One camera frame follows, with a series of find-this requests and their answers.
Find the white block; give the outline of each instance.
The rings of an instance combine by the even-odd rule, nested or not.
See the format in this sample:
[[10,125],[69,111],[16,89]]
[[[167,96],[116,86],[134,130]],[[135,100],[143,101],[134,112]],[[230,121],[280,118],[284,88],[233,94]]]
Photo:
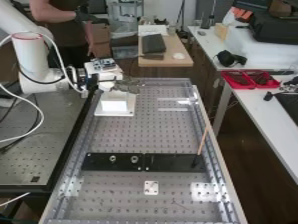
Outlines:
[[101,108],[104,112],[126,112],[127,111],[127,93],[112,91],[102,93]]
[[143,194],[158,195],[158,181],[147,180],[143,183]]

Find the optical breadboard table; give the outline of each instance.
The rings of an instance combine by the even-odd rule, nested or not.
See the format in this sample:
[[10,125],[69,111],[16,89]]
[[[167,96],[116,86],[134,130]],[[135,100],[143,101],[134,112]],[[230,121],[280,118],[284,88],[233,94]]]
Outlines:
[[[44,123],[33,134],[0,154],[0,192],[42,192],[48,190],[58,159],[78,119],[85,100],[73,91],[36,94]],[[20,102],[0,125],[0,139],[28,132],[37,111]]]
[[[94,117],[96,96],[40,223],[247,223],[211,129],[203,167],[191,171],[210,127],[195,87],[187,79],[139,81],[134,117]],[[131,166],[127,155],[138,157]],[[187,171],[155,171],[167,155],[191,155]]]

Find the cardboard box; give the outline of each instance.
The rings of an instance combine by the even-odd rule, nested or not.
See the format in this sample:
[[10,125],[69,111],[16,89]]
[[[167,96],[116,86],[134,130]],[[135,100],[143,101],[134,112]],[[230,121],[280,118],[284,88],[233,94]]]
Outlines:
[[97,58],[112,57],[109,26],[93,24],[94,56]]
[[215,35],[225,40],[226,39],[226,34],[227,34],[227,26],[222,25],[222,23],[215,24],[214,32]]

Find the desk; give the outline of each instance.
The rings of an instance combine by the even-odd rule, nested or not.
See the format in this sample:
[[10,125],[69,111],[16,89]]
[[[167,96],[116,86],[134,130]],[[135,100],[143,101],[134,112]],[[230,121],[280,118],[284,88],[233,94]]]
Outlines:
[[[278,81],[287,81],[292,77],[292,75],[274,76]],[[298,126],[275,97],[269,102],[263,101],[267,91],[279,92],[278,89],[237,90],[231,89],[229,84],[225,83],[213,129],[214,133],[218,134],[233,93],[298,184]]]
[[[193,59],[189,56],[189,53],[181,43],[181,40],[177,36],[162,36],[166,46],[165,58],[163,60],[147,60],[142,57],[138,57],[138,66],[139,67],[191,67]],[[174,53],[182,53],[185,59],[177,60],[173,58]],[[138,37],[138,55],[142,55],[142,38]]]
[[[206,36],[198,35],[197,31],[203,31]],[[214,57],[221,51],[227,50],[233,53],[229,47],[225,44],[225,41],[219,39],[219,37],[214,33],[214,27],[207,30],[199,29],[198,27],[189,26],[189,31],[191,36],[194,37],[197,43],[199,44],[209,60],[217,71],[225,70],[266,70],[266,71],[279,71],[279,70],[288,70],[290,64],[284,65],[275,65],[275,64],[251,64],[247,60],[246,65],[237,64],[233,68],[226,68],[221,65],[217,57]]]
[[[206,33],[206,36],[198,35],[197,31],[201,30]],[[198,27],[189,26],[189,40],[190,36],[194,37],[202,51],[203,51],[203,58],[206,57],[210,61],[211,66],[214,67],[215,72],[213,74],[209,74],[210,71],[207,72],[207,82],[203,86],[203,92],[207,87],[213,88],[213,91],[210,92],[210,96],[207,99],[207,114],[209,116],[211,115],[213,112],[213,106],[214,106],[214,101],[215,101],[215,96],[217,96],[217,91],[215,88],[218,85],[214,85],[215,80],[221,78],[221,71],[225,70],[265,70],[265,71],[280,71],[280,70],[288,70],[290,64],[284,65],[275,65],[275,64],[251,64],[250,61],[247,60],[247,63],[245,66],[241,64],[237,64],[233,68],[226,68],[225,66],[221,65],[215,55],[223,51],[227,50],[230,51],[229,47],[225,44],[225,41],[219,39],[219,37],[214,34],[214,27],[211,27],[207,30],[199,29]]]

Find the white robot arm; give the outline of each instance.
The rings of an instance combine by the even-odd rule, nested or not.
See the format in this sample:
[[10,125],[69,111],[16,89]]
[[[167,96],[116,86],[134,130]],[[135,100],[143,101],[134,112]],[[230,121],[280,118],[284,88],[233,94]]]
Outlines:
[[85,69],[66,70],[58,52],[61,69],[49,69],[48,49],[53,45],[57,51],[52,34],[44,27],[36,26],[5,0],[0,1],[0,28],[10,35],[18,60],[20,85],[25,94],[66,90],[70,85],[86,95],[92,86],[98,85],[102,91],[110,91],[116,80],[122,80],[122,71],[117,65],[108,72],[98,67],[98,60],[88,62]]

